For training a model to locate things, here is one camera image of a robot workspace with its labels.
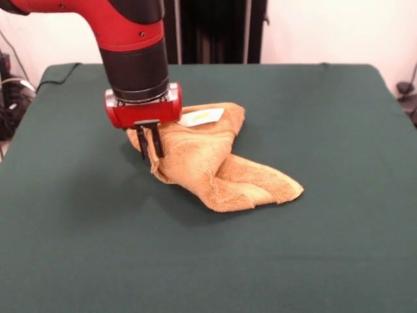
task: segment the towel tag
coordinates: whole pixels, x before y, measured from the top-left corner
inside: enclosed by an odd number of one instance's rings
[[[183,114],[178,124],[184,127],[218,122],[222,117],[224,108],[205,109]]]

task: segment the white wall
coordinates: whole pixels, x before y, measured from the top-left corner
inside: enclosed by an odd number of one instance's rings
[[[33,84],[52,64],[101,63],[87,22],[77,14],[30,14],[17,16],[0,11],[0,29],[14,45]],[[0,48],[10,52],[0,38]],[[19,71],[15,62],[14,72]]]
[[[417,61],[415,0],[269,0],[268,15],[263,63],[370,63],[394,92]],[[75,14],[0,12],[0,29],[33,83],[50,64],[101,62],[89,26]],[[0,47],[9,51],[1,39]]]
[[[417,62],[415,0],[269,0],[263,63],[368,63],[394,93]]]

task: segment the towel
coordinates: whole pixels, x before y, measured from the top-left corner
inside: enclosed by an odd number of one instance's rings
[[[182,113],[223,108],[219,121],[184,127],[178,123],[159,126],[165,156],[158,158],[150,130],[151,173],[168,185],[180,185],[213,211],[229,213],[260,205],[282,204],[297,199],[304,188],[288,175],[269,166],[231,153],[245,120],[245,110],[235,103],[184,107]],[[139,150],[135,130],[127,130],[130,143]]]

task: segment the green felt surface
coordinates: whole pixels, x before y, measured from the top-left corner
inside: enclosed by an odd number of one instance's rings
[[[0,165],[1,313],[417,312],[416,131],[374,68],[171,67],[184,105],[246,108],[234,153],[306,189],[228,215],[149,173],[101,65],[43,80],[65,82]]]

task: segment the black curtain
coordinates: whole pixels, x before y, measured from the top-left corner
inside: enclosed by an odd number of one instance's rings
[[[182,64],[260,62],[267,0],[164,1],[170,64],[177,64],[180,60]],[[246,33],[248,9],[250,29]],[[249,39],[247,59],[244,58],[245,34]]]

